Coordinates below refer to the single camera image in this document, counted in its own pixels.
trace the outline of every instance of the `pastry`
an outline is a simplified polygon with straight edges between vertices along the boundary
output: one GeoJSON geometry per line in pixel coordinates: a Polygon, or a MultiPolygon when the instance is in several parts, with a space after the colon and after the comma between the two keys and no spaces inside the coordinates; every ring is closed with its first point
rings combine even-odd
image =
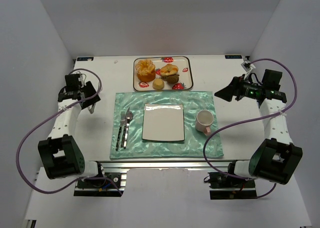
{"type": "Polygon", "coordinates": [[[135,69],[137,72],[138,79],[142,82],[150,82],[156,78],[155,65],[150,59],[140,60],[136,65],[135,69]]]}
{"type": "Polygon", "coordinates": [[[162,78],[166,79],[167,76],[177,74],[178,70],[179,69],[176,65],[167,64],[160,69],[160,75],[162,76],[162,78]]]}
{"type": "Polygon", "coordinates": [[[165,86],[165,83],[162,79],[155,79],[153,84],[152,84],[152,87],[154,89],[163,89],[165,86]]]}
{"type": "Polygon", "coordinates": [[[179,75],[174,74],[166,77],[168,84],[176,84],[179,81],[179,75]]]}

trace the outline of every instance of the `placemat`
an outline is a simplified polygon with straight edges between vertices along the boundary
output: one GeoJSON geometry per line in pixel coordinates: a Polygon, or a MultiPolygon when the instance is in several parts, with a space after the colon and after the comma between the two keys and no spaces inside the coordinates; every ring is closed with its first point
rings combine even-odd
{"type": "MultiPolygon", "coordinates": [[[[116,93],[110,159],[203,157],[203,146],[207,137],[195,129],[196,115],[203,109],[210,110],[213,113],[214,122],[211,130],[217,130],[218,122],[212,92],[116,93]],[[142,140],[145,103],[183,104],[185,140],[178,143],[142,140]],[[130,107],[134,117],[129,127],[127,148],[119,147],[119,150],[116,151],[120,113],[126,111],[128,107],[130,107]]],[[[210,158],[224,155],[219,134],[210,140],[205,153],[210,158]]]]}

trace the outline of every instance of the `table surface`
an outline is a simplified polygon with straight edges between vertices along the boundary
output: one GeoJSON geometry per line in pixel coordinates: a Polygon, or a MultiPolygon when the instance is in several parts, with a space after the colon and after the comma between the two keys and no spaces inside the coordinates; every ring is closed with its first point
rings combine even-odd
{"type": "MultiPolygon", "coordinates": [[[[294,177],[258,200],[210,200],[209,185],[203,183],[206,175],[203,170],[131,169],[121,198],[73,196],[72,186],[51,195],[33,191],[25,218],[36,220],[35,228],[293,228],[311,224],[294,177]]],[[[36,186],[53,190],[71,180],[49,180],[41,168],[36,186]]],[[[258,195],[272,185],[257,180],[258,195]]]]}
{"type": "MultiPolygon", "coordinates": [[[[187,57],[192,70],[193,91],[216,92],[228,85],[234,76],[245,73],[241,67],[242,59],[225,59],[224,55],[187,57]]],[[[116,92],[134,92],[132,75],[137,58],[140,57],[94,57],[93,61],[76,61],[75,69],[92,70],[102,80],[101,101],[96,104],[93,114],[88,110],[81,111],[75,129],[75,140],[86,160],[110,160],[116,92]]],[[[91,80],[97,88],[97,79],[88,72],[83,73],[87,75],[86,80],[91,80]]],[[[219,127],[260,116],[252,99],[227,102],[214,97],[214,106],[219,127]]],[[[261,121],[256,121],[224,130],[220,136],[224,157],[219,159],[250,159],[264,140],[264,128],[261,121]]],[[[192,160],[134,160],[173,159],[192,160]]]]}
{"type": "MultiPolygon", "coordinates": [[[[133,92],[133,62],[138,57],[95,57],[76,62],[102,80],[101,101],[95,112],[80,113],[75,138],[88,160],[109,160],[116,92],[133,92]]],[[[242,60],[224,56],[188,56],[194,91],[213,91],[225,87],[233,76],[244,73],[242,60]]],[[[87,74],[95,87],[98,83],[87,74]]],[[[214,98],[219,127],[259,117],[254,100],[226,102],[214,98]]],[[[250,159],[264,139],[260,121],[243,124],[221,133],[226,159],[250,159]]],[[[35,228],[53,227],[299,227],[310,220],[294,176],[287,185],[278,185],[259,200],[210,200],[209,187],[203,184],[205,170],[131,169],[124,194],[118,197],[75,197],[74,185],[52,195],[33,191],[26,219],[37,220],[35,228]]],[[[36,186],[45,190],[62,187],[72,178],[49,180],[40,169],[36,186]]],[[[272,184],[256,181],[258,195],[272,184]]]]}

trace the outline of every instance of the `white mug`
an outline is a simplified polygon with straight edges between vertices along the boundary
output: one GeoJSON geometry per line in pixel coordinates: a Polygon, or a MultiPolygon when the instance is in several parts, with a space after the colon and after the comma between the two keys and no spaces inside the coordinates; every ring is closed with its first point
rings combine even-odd
{"type": "Polygon", "coordinates": [[[214,122],[214,115],[208,110],[201,110],[195,119],[195,129],[203,132],[205,135],[210,135],[210,126],[214,122]]]}

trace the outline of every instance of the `plate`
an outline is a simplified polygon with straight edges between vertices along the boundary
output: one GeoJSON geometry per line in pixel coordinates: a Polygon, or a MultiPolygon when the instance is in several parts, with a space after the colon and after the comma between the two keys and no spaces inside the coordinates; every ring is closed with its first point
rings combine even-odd
{"type": "Polygon", "coordinates": [[[152,141],[184,141],[183,104],[145,104],[142,139],[152,141]]]}
{"type": "Polygon", "coordinates": [[[181,90],[190,90],[194,85],[190,61],[185,56],[173,56],[173,57],[153,57],[153,58],[138,58],[133,63],[133,88],[136,91],[181,91],[181,90]],[[179,81],[176,84],[168,84],[164,82],[164,88],[161,90],[155,90],[152,87],[153,80],[151,82],[141,82],[137,77],[137,71],[135,65],[142,59],[150,59],[155,65],[155,77],[161,78],[160,69],[167,64],[176,65],[179,68],[177,74],[179,74],[179,81]]]}

